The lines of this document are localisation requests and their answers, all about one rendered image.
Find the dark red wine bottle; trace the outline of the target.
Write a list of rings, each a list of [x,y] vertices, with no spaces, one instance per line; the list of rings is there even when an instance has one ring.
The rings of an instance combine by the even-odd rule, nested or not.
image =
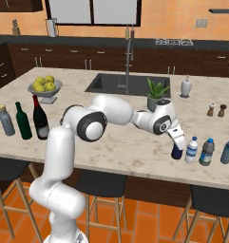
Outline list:
[[[39,140],[46,140],[49,133],[47,115],[39,104],[37,96],[33,95],[32,98],[34,103],[33,121],[36,134]]]

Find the green plant in grey pot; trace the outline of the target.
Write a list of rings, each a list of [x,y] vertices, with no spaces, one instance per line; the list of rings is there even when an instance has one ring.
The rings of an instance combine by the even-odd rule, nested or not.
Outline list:
[[[157,102],[163,98],[163,95],[170,86],[163,87],[161,82],[154,84],[150,79],[147,79],[147,82],[150,88],[150,92],[147,96],[147,108],[149,111],[154,112]]]

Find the hob with grey grates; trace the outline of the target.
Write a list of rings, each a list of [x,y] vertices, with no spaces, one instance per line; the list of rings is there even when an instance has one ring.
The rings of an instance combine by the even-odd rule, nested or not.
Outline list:
[[[157,38],[155,44],[158,46],[184,46],[191,47],[193,46],[193,41],[190,39],[165,39]]]

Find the white soap dispenser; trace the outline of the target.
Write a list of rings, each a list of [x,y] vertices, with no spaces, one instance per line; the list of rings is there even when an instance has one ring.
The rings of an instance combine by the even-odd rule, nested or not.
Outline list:
[[[183,98],[188,98],[191,88],[192,82],[189,80],[189,76],[186,76],[186,78],[181,82],[181,96]]]

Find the white plastic bottle blue label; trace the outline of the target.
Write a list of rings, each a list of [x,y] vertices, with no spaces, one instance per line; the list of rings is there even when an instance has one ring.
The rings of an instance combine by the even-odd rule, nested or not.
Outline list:
[[[195,159],[198,150],[198,138],[193,137],[191,141],[188,142],[186,147],[186,154],[184,160],[187,163],[192,163]]]

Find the brown shaker white cap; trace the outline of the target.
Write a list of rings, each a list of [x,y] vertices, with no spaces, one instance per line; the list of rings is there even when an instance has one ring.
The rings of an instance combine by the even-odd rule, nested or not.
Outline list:
[[[209,110],[207,112],[207,116],[209,117],[213,117],[214,114],[214,108],[215,108],[215,104],[214,103],[210,103],[209,104]]]

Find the white jug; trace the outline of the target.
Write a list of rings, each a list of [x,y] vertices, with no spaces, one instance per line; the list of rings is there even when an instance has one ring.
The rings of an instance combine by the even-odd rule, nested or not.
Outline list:
[[[56,22],[57,22],[57,20],[55,18],[46,20],[49,37],[56,37],[57,36]]]

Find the grey fruit bowl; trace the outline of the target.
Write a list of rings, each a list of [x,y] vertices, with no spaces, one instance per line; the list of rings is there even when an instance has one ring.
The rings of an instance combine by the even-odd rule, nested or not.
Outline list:
[[[56,100],[56,94],[59,92],[61,89],[63,83],[61,81],[56,80],[54,82],[56,88],[51,90],[51,91],[44,91],[44,92],[37,92],[33,89],[32,85],[30,84],[28,86],[28,92],[32,93],[33,95],[36,95],[37,97],[42,97],[42,100],[40,103],[45,103],[45,104],[53,104]]]

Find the dark wooden cupboard run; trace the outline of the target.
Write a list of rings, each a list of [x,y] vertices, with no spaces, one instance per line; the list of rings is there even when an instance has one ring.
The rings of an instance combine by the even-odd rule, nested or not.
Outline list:
[[[229,41],[158,46],[133,41],[130,72],[229,78]],[[0,88],[35,67],[125,71],[127,41],[121,38],[0,35]]]

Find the dark brown pepper mill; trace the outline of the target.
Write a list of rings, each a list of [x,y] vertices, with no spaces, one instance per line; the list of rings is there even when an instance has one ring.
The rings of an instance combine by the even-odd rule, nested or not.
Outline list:
[[[227,108],[227,105],[226,104],[221,104],[220,105],[220,111],[218,113],[218,116],[223,118],[224,117],[224,112],[225,112],[225,109]]]

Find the dark sink basin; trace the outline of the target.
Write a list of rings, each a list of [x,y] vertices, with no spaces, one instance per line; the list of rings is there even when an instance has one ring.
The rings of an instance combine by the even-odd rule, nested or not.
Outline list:
[[[130,96],[146,97],[150,93],[147,80],[154,84],[161,83],[163,88],[170,85],[168,77],[130,75],[126,78],[124,74],[98,73],[86,92],[124,95],[125,85],[128,84]]]

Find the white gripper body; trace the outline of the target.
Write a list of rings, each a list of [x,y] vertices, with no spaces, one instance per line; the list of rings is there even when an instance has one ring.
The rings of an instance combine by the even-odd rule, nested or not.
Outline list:
[[[183,150],[185,147],[185,138],[181,126],[178,124],[173,128],[167,130],[167,134],[170,136],[172,141],[176,144],[179,150]]]

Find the grey glass bottle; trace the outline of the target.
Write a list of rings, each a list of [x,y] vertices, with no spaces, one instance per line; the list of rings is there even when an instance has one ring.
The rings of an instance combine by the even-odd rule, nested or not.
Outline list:
[[[0,121],[4,128],[5,134],[7,136],[13,136],[15,134],[15,130],[11,121],[10,114],[8,113],[4,104],[0,104]]]

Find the grey tap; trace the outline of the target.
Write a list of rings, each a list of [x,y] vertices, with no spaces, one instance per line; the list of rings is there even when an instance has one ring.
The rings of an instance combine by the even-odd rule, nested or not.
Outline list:
[[[126,95],[129,94],[129,68],[130,62],[133,61],[133,38],[129,38],[127,41],[127,49],[126,49],[126,62],[125,62],[125,84],[121,84],[119,79],[118,88],[122,88]]]

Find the black-framed window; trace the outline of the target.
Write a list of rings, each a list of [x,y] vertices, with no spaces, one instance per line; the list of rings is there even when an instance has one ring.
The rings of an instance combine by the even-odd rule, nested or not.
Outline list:
[[[45,5],[58,26],[141,25],[142,0],[45,0]]]

